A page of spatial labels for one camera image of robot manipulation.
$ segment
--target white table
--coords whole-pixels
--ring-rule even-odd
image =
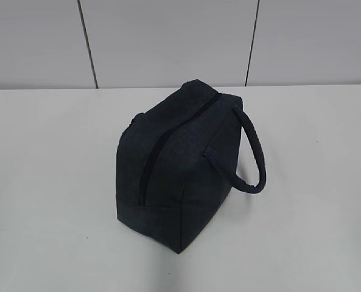
[[[114,202],[123,129],[174,90],[0,91],[0,291],[361,292],[361,86],[218,88],[244,98],[267,186],[180,255]],[[238,172],[257,180],[245,138]]]

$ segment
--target bag handle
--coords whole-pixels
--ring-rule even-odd
[[[247,135],[249,143],[251,145],[253,156],[256,160],[256,165],[258,166],[259,170],[259,183],[256,186],[252,186],[239,178],[236,175],[236,172],[230,170],[230,168],[228,167],[228,163],[224,159],[222,159],[217,153],[217,151],[215,151],[210,146],[206,148],[203,155],[210,161],[212,166],[221,175],[223,175],[237,190],[247,193],[259,193],[264,188],[266,180],[263,150],[261,148],[258,135],[256,134],[254,126],[249,117],[238,106],[234,106],[233,111],[236,114],[238,120],[240,121],[240,124],[244,129],[245,134]]]

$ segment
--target bag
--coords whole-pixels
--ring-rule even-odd
[[[230,189],[265,186],[262,148],[242,99],[193,80],[122,133],[116,153],[118,220],[180,253],[207,225]],[[236,175],[241,127],[259,183]]]

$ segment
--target white wall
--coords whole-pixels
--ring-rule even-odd
[[[242,86],[257,0],[81,0],[100,88]],[[361,0],[260,0],[248,85],[361,83]],[[77,0],[0,0],[0,89],[93,88]]]
[[[0,89],[93,88],[74,0],[0,0]]]

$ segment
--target fabric bag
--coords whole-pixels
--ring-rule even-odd
[[[259,183],[236,175],[241,128]],[[207,225],[232,187],[258,193],[265,162],[242,99],[200,80],[185,83],[122,133],[116,153],[118,220],[180,253]]]

